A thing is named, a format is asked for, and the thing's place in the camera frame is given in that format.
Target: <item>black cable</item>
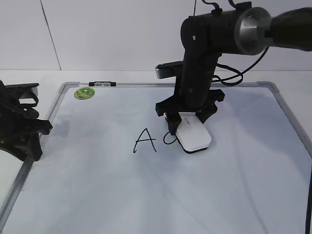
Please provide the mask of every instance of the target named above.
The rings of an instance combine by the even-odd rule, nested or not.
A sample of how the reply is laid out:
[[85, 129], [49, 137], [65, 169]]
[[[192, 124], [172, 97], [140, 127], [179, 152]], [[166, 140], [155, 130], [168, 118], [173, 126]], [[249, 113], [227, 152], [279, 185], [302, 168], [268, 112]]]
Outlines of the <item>black cable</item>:
[[310, 234], [311, 212], [312, 212], [312, 168], [311, 168], [310, 186], [309, 186], [309, 193], [308, 193], [305, 234]]
[[240, 72], [240, 74], [237, 74], [235, 76], [232, 76], [232, 77], [228, 77], [228, 78], [224, 78], [222, 79], [222, 81], [227, 81], [227, 80], [231, 80], [231, 79], [234, 79], [236, 77], [241, 77], [241, 74], [245, 74], [246, 72], [250, 71], [251, 69], [253, 69], [262, 59], [263, 57], [266, 55], [267, 51], [269, 50], [269, 47], [265, 48], [265, 50], [263, 51], [262, 55], [256, 60], [256, 62], [254, 62], [249, 68], [247, 68], [245, 71], [243, 72]]
[[230, 4], [232, 7], [236, 8], [236, 4], [233, 2], [233, 0], [229, 0], [229, 4]]
[[163, 138], [163, 142], [164, 142], [166, 145], [171, 145], [171, 144], [175, 143], [175, 141], [177, 140], [177, 137], [175, 137], [174, 141], [172, 141], [172, 142], [170, 142], [170, 143], [167, 143], [167, 142], [165, 141], [165, 138], [166, 138], [166, 136], [167, 136], [169, 133], [170, 133], [170, 132], [167, 132], [167, 133], [164, 135], [164, 138]]
[[205, 4], [207, 4], [207, 5], [212, 5], [212, 6], [214, 6], [214, 8], [216, 9], [216, 10], [219, 10], [220, 9], [220, 6], [218, 5], [218, 3], [216, 3], [216, 2], [206, 2], [205, 0], [201, 0], [203, 3], [205, 3]]
[[195, 13], [196, 13], [196, 4], [197, 4], [197, 0], [195, 0], [195, 3], [194, 3], [194, 14], [193, 14], [193, 16], [195, 16]]

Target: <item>black clamp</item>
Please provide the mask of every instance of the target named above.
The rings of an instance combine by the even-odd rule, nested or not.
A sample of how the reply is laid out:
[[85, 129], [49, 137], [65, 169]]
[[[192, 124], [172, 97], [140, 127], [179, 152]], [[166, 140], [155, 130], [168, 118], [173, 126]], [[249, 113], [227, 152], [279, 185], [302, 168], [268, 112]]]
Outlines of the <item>black clamp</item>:
[[[30, 156], [38, 161], [42, 155], [39, 133], [48, 135], [52, 125], [48, 120], [37, 119], [39, 113], [33, 109], [38, 98], [33, 90], [38, 83], [5, 86], [0, 81], [0, 149], [21, 161]], [[20, 99], [31, 98], [35, 103], [20, 103]]]
[[196, 113], [198, 119], [204, 123], [210, 116], [217, 112], [218, 108], [215, 105], [215, 102], [221, 102], [225, 97], [225, 94], [220, 89], [209, 90], [209, 95], [204, 106], [196, 110], [185, 108], [183, 103], [179, 101], [178, 96], [182, 67], [183, 61], [161, 64], [156, 67], [156, 73], [160, 79], [176, 75], [174, 94], [166, 100], [156, 104], [156, 112], [158, 116], [166, 114], [168, 129], [171, 135], [176, 134], [176, 130], [182, 121], [179, 112]]

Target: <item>whiteboard frame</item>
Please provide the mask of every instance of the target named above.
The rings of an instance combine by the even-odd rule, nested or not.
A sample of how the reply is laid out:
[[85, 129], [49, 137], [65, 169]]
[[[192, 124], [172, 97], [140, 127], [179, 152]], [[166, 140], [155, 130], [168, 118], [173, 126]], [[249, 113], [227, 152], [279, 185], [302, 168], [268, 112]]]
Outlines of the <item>whiteboard frame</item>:
[[[70, 88], [75, 88], [75, 87], [87, 87], [89, 86], [89, 83], [79, 83], [79, 82], [66, 82], [63, 83], [58, 91], [58, 95], [57, 98], [54, 102], [54, 104], [52, 105], [50, 111], [49, 111], [49, 115], [47, 117], [47, 119], [52, 123], [58, 110], [59, 107], [67, 93], [67, 91]], [[174, 87], [175, 84], [174, 83], [117, 83], [115, 87], [112, 86], [96, 86], [97, 88], [118, 88], [118, 87]], [[222, 87], [226, 87], [222, 84], [212, 84], [213, 88], [222, 88]], [[309, 139], [308, 135], [306, 134], [306, 132], [304, 131], [304, 129], [302, 128], [302, 126], [300, 125], [300, 123], [298, 122], [298, 120], [296, 119], [295, 115], [292, 113], [291, 109], [289, 108], [289, 106], [287, 105], [287, 103], [285, 102], [285, 100], [283, 99], [279, 89], [277, 88], [277, 86], [272, 83], [272, 82], [268, 82], [268, 81], [260, 81], [260, 82], [256, 82], [256, 83], [241, 83], [235, 87], [262, 87], [262, 88], [268, 88], [274, 95], [275, 99], [277, 100], [279, 106], [281, 107], [281, 109], [283, 110], [283, 112], [285, 113], [286, 117], [288, 118], [289, 122], [291, 123], [292, 127], [294, 128], [294, 130], [296, 131], [296, 133], [298, 134], [300, 140], [302, 141], [303, 145], [305, 146], [305, 148], [307, 149], [308, 153], [310, 154], [310, 156], [312, 157], [312, 142]], [[41, 145], [43, 144], [45, 140], [45, 136], [44, 135], [40, 135], [40, 143]], [[34, 160], [28, 156], [26, 158], [26, 160], [23, 162], [1, 208], [0, 208], [0, 234], [2, 234], [2, 230], [4, 228], [4, 225], [13, 209], [13, 206], [15, 204], [16, 199], [18, 198], [20, 191], [27, 179], [27, 176], [32, 168], [32, 165], [34, 163]]]

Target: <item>black marker writing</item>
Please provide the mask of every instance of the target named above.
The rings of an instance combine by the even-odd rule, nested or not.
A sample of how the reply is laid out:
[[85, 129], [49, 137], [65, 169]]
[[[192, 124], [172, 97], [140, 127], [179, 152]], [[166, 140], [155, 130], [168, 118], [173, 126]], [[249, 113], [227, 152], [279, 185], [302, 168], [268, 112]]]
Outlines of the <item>black marker writing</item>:
[[[143, 135], [143, 133], [144, 133], [145, 131], [147, 132], [147, 134], [148, 134], [148, 136], [149, 136], [149, 139], [140, 140], [141, 136]], [[156, 139], [152, 139], [151, 134], [149, 133], [149, 131], [147, 130], [147, 128], [145, 128], [145, 129], [143, 130], [143, 132], [140, 134], [140, 136], [138, 137], [137, 141], [136, 141], [135, 147], [133, 148], [133, 153], [134, 153], [134, 154], [136, 153], [136, 151], [137, 151], [137, 150], [136, 150], [136, 147], [137, 147], [137, 144], [138, 144], [139, 142], [141, 142], [141, 141], [147, 141], [147, 140], [150, 140], [150, 141], [151, 141], [151, 144], [152, 144], [152, 146], [153, 146], [153, 149], [155, 150], [155, 152], [157, 152], [156, 149], [155, 149], [155, 145], [154, 145], [154, 143], [153, 143], [153, 140], [156, 140]]]

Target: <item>table surface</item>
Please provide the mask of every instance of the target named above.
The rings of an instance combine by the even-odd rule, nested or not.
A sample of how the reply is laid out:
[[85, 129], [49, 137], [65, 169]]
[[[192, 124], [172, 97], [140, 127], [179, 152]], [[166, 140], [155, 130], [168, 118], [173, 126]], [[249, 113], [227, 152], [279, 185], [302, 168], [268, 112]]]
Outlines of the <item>table surface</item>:
[[[162, 142], [155, 103], [172, 87], [95, 88], [85, 101], [76, 90], [3, 234], [303, 232], [311, 157], [269, 89], [222, 88], [205, 122], [213, 140], [194, 155]], [[144, 128], [156, 150], [142, 142], [134, 154]]]
[[[230, 76], [231, 72], [217, 72], [222, 78]], [[4, 84], [38, 82], [39, 104], [37, 110], [40, 118], [45, 119], [51, 105], [55, 101], [60, 86], [69, 81], [116, 81], [166, 83], [174, 82], [174, 78], [156, 79], [154, 72], [126, 71], [0, 71], [0, 79]], [[245, 82], [274, 82], [282, 97], [306, 131], [312, 138], [312, 71], [310, 72], [248, 72]], [[4, 200], [11, 184], [19, 171], [21, 162], [6, 152], [0, 152], [0, 203]]]

